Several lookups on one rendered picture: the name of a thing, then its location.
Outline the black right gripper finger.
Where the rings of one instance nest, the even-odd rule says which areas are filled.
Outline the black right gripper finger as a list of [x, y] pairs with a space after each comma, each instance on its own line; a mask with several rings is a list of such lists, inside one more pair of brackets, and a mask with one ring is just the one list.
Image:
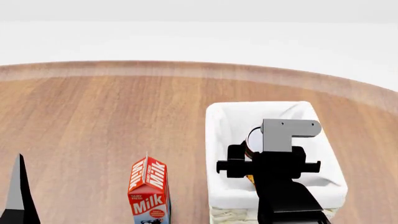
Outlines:
[[304, 151], [303, 147], [300, 146], [293, 146], [292, 147], [292, 152], [294, 154], [294, 168], [293, 168], [293, 175], [292, 178], [293, 179], [299, 179], [302, 175], [302, 173], [306, 173], [306, 153]]
[[227, 178], [243, 178], [249, 173], [249, 162], [245, 161], [245, 147], [230, 145], [227, 155]]

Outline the white lined wicker basket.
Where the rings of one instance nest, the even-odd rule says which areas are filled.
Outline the white lined wicker basket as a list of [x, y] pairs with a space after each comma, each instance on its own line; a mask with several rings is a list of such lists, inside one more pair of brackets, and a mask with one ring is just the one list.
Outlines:
[[[318, 121], [306, 101], [221, 102], [207, 107], [205, 116], [206, 176], [210, 224], [258, 224], [258, 196], [250, 180], [229, 179], [216, 172], [216, 162], [226, 160], [229, 145], [242, 143], [263, 119]], [[293, 138], [304, 148], [307, 162], [321, 162], [319, 173], [304, 173], [296, 180], [317, 199], [332, 219], [344, 205], [348, 186], [325, 132], [314, 138]]]

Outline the red milk carton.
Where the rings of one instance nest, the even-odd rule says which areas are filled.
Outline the red milk carton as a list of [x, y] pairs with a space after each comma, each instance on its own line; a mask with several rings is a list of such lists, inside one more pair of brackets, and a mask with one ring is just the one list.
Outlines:
[[134, 224], [171, 224], [167, 166], [146, 156], [134, 163], [127, 196]]

